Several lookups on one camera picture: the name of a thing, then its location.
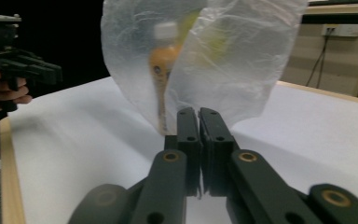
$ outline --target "black background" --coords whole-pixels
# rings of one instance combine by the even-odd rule
[[[63,83],[28,85],[35,98],[103,77],[101,16],[103,0],[0,0],[0,14],[22,18],[15,47],[62,67]],[[0,119],[6,114],[0,112]]]

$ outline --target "bottle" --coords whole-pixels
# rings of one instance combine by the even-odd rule
[[[167,134],[164,92],[173,65],[179,56],[181,46],[177,43],[178,28],[174,21],[158,23],[154,27],[156,46],[149,57],[150,73],[155,83],[158,97],[158,130]]]

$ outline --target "white table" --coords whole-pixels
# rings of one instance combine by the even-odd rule
[[[263,114],[231,131],[290,186],[331,183],[358,196],[358,99],[310,90],[276,85]],[[0,128],[6,223],[66,223],[90,189],[132,186],[163,149],[111,77],[36,98]],[[187,201],[187,223],[227,223],[225,199]]]

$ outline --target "translucent plastic bag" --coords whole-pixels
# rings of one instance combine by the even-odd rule
[[[176,113],[188,106],[214,109],[231,127],[262,112],[307,5],[305,0],[105,0],[104,61],[124,95],[161,133],[174,134]],[[157,24],[171,21],[181,51],[161,98],[150,55]]]

